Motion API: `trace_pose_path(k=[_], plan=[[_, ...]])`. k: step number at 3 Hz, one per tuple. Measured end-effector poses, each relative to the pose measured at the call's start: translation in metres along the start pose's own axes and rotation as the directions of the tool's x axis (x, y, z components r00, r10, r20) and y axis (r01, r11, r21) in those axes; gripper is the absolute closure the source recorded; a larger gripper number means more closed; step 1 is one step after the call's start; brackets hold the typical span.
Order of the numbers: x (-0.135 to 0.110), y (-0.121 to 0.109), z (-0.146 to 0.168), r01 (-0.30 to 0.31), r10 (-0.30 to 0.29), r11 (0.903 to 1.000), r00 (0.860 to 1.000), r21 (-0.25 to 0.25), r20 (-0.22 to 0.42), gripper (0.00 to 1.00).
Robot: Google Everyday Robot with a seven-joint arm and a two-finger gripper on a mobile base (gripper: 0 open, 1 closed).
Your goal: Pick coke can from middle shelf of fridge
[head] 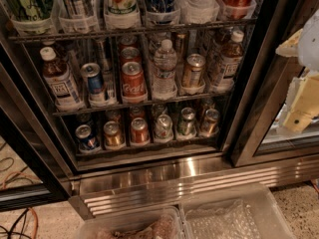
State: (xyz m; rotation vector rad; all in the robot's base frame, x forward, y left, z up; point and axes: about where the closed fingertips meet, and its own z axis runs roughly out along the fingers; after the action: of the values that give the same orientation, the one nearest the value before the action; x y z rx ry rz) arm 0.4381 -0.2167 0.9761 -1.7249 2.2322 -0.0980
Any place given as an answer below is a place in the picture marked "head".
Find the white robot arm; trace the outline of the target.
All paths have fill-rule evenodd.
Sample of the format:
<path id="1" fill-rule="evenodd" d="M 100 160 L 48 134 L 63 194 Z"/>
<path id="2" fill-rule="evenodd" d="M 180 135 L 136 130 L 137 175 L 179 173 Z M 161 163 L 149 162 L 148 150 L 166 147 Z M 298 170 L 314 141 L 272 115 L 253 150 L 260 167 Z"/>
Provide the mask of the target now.
<path id="1" fill-rule="evenodd" d="M 277 47 L 276 54 L 295 57 L 307 71 L 291 81 L 276 129 L 279 134 L 299 134 L 319 116 L 319 10 Z"/>

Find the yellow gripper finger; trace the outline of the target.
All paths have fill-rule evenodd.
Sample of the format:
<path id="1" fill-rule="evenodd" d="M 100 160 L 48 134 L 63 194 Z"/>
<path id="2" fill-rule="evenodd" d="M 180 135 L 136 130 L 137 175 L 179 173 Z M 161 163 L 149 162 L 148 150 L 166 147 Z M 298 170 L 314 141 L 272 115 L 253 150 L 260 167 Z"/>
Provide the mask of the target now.
<path id="1" fill-rule="evenodd" d="M 304 78 L 294 78 L 287 98 L 282 126 L 301 133 L 319 116 L 319 73 L 309 72 Z"/>
<path id="2" fill-rule="evenodd" d="M 280 44 L 275 53 L 282 57 L 297 57 L 298 56 L 298 43 L 302 33 L 302 29 L 299 29 L 295 32 L 290 38 L 288 38 L 285 42 Z"/>

